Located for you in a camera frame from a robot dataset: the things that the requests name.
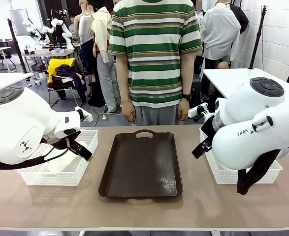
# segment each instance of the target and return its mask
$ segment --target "black jacket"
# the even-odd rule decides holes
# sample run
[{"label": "black jacket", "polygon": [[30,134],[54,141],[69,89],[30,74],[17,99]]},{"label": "black jacket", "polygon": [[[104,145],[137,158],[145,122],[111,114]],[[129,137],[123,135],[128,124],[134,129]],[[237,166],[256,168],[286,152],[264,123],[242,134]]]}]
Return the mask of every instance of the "black jacket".
[{"label": "black jacket", "polygon": [[248,18],[245,15],[245,13],[242,11],[242,9],[239,8],[238,6],[234,6],[230,4],[230,8],[232,12],[234,13],[234,15],[236,16],[238,22],[241,24],[241,34],[242,34],[248,26]]}]

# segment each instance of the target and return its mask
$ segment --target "tray handle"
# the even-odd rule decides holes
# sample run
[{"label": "tray handle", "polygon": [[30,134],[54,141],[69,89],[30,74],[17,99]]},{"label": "tray handle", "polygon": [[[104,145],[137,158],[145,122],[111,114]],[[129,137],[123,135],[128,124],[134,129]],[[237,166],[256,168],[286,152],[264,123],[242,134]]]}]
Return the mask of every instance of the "tray handle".
[{"label": "tray handle", "polygon": [[134,132],[133,134],[136,136],[137,134],[141,134],[141,133],[150,133],[150,134],[153,134],[153,137],[156,135],[156,132],[152,131],[152,130],[148,130],[148,129],[141,129],[141,130],[138,130],[136,132]]}]

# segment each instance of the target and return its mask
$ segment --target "white brick wall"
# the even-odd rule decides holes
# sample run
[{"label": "white brick wall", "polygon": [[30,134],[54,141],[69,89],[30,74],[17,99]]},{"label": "white brick wall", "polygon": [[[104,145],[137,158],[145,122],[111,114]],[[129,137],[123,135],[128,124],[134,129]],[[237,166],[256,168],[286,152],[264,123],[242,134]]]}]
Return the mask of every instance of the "white brick wall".
[{"label": "white brick wall", "polygon": [[242,9],[249,26],[240,37],[237,59],[233,68],[248,67],[261,18],[261,5],[267,5],[263,23],[263,38],[257,50],[254,67],[262,69],[262,39],[264,70],[282,80],[289,76],[289,0],[243,0]]}]

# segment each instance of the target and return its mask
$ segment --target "brown tray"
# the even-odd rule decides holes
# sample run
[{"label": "brown tray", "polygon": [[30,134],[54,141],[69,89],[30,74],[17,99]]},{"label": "brown tray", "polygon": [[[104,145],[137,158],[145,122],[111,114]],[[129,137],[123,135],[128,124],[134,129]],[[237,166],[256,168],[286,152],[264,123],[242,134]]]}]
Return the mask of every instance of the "brown tray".
[{"label": "brown tray", "polygon": [[151,130],[117,134],[98,192],[107,198],[134,199],[182,194],[174,135]]}]

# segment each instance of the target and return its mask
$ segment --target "light gray pants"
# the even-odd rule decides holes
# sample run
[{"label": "light gray pants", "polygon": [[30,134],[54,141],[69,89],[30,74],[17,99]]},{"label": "light gray pants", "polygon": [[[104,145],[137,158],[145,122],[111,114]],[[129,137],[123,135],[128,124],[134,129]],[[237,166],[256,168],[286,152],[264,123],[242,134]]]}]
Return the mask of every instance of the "light gray pants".
[{"label": "light gray pants", "polygon": [[104,63],[101,54],[97,55],[97,71],[101,91],[103,93],[108,112],[114,112],[117,109],[119,99],[119,88],[115,74],[114,56],[108,55],[109,62]]},{"label": "light gray pants", "polygon": [[137,126],[179,124],[178,105],[163,108],[135,107],[135,112]]}]

